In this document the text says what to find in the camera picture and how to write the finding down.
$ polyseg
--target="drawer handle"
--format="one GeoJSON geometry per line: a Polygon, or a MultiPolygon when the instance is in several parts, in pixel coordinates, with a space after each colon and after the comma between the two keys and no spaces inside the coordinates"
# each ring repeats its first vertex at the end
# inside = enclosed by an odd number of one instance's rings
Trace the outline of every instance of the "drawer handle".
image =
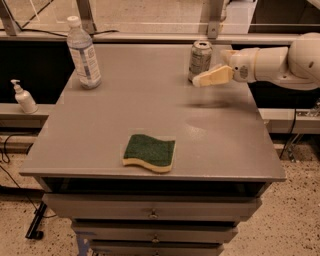
{"type": "Polygon", "coordinates": [[[153,244],[157,244],[157,243],[160,243],[160,240],[158,239],[158,236],[157,235],[154,235],[153,239],[151,240],[151,242],[153,244]]]}
{"type": "Polygon", "coordinates": [[[158,215],[156,214],[156,210],[152,210],[151,214],[149,214],[149,219],[151,220],[157,220],[158,219],[158,215]]]}

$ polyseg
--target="yellow sponge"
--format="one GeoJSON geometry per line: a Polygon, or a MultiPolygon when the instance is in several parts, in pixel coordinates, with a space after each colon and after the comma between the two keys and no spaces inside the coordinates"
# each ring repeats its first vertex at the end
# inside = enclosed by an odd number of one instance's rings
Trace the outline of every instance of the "yellow sponge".
{"type": "Polygon", "coordinates": [[[123,165],[140,165],[154,172],[172,168],[175,141],[163,141],[144,134],[132,135],[123,156],[123,165]]]}

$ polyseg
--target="aluminum can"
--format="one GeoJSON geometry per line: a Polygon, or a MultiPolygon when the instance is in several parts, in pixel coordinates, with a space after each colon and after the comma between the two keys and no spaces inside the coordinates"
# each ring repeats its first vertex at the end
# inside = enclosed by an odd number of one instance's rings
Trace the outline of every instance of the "aluminum can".
{"type": "Polygon", "coordinates": [[[212,45],[209,41],[200,40],[193,43],[189,64],[189,81],[192,82],[196,75],[209,70],[212,51],[212,45]]]}

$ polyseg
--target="soap dispenser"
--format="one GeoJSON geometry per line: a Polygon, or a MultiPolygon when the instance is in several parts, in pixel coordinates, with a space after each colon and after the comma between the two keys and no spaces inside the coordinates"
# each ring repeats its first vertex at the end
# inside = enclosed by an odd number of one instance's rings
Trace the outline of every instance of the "soap dispenser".
{"type": "Polygon", "coordinates": [[[21,88],[21,86],[19,85],[20,81],[12,79],[11,83],[14,85],[13,88],[16,91],[15,98],[20,104],[23,112],[26,114],[32,114],[36,112],[38,110],[36,102],[28,91],[21,88]]]}

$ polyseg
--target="table surface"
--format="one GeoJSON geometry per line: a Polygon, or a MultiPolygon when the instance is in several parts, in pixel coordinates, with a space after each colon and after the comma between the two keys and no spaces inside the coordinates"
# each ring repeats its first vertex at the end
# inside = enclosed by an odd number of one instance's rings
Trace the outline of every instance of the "table surface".
{"type": "Polygon", "coordinates": [[[232,81],[193,87],[187,79],[191,45],[103,44],[95,48],[102,84],[85,90],[77,75],[72,75],[21,175],[285,179],[248,85],[232,81]],[[137,133],[176,140],[169,173],[122,165],[129,138],[137,133]]]}

